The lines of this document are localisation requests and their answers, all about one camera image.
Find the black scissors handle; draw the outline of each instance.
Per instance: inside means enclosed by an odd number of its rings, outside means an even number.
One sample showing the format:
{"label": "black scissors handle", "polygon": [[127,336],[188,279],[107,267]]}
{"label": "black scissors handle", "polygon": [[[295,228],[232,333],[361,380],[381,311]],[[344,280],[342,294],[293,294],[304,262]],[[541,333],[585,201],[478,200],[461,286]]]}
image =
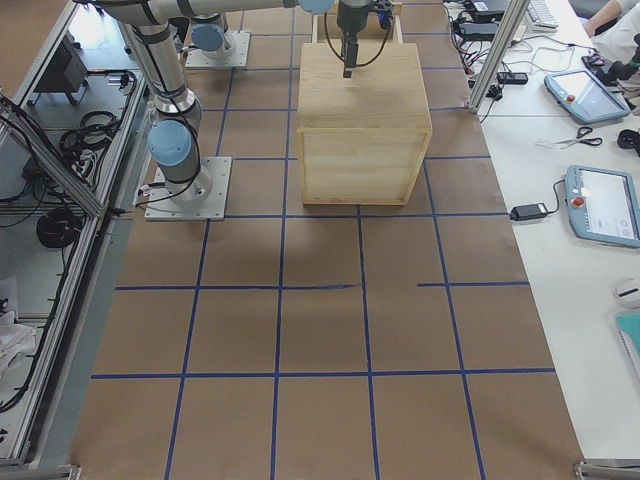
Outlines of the black scissors handle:
{"label": "black scissors handle", "polygon": [[576,140],[578,143],[583,143],[584,145],[589,145],[591,147],[597,147],[598,145],[602,145],[602,138],[594,137],[594,138],[584,138],[586,135],[593,133],[593,128],[591,127],[580,127],[578,129],[578,134],[576,135]]}

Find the white keyboard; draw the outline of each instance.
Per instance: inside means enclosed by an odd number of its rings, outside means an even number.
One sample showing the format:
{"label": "white keyboard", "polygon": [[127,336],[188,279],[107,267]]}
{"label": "white keyboard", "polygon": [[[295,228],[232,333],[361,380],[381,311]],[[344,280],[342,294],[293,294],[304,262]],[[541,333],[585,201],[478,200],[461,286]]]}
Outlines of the white keyboard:
{"label": "white keyboard", "polygon": [[559,27],[545,0],[531,0],[525,18],[533,32],[556,32]]}

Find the metal mounting plate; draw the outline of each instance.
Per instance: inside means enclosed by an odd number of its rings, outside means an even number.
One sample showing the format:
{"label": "metal mounting plate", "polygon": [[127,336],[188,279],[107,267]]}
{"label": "metal mounting plate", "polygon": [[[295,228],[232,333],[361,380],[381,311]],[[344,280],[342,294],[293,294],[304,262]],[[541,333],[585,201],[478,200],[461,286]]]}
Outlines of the metal mounting plate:
{"label": "metal mounting plate", "polygon": [[[202,168],[205,168],[213,180],[209,196],[202,202],[189,205],[176,203],[173,199],[162,200],[146,205],[145,218],[150,221],[184,221],[184,220],[223,220],[229,191],[231,176],[231,157],[202,157]],[[154,182],[164,182],[160,169],[156,171]],[[168,196],[164,188],[151,191],[150,201]]]}
{"label": "metal mounting plate", "polygon": [[246,67],[249,56],[249,40],[251,34],[244,30],[230,32],[236,41],[235,51],[225,58],[209,58],[202,50],[192,50],[187,57],[186,67],[194,70],[216,70],[233,67]]}

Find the black round object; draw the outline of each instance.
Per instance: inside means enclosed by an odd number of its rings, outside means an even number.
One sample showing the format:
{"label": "black round object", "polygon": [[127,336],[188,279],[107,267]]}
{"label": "black round object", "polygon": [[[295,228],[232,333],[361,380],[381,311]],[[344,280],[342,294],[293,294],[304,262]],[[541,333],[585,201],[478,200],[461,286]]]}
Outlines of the black round object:
{"label": "black round object", "polygon": [[36,235],[47,248],[64,248],[76,240],[81,228],[80,219],[69,208],[60,207],[38,219]]}

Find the wooden box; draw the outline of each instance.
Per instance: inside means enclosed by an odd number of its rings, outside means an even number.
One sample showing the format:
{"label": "wooden box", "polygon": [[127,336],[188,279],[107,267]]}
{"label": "wooden box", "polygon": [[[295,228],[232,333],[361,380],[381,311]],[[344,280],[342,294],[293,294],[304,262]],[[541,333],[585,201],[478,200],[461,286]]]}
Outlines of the wooden box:
{"label": "wooden box", "polygon": [[[361,41],[359,61],[379,45]],[[342,69],[326,42],[303,46],[296,130],[303,203],[404,205],[432,133],[416,45],[388,42],[349,79]]]}

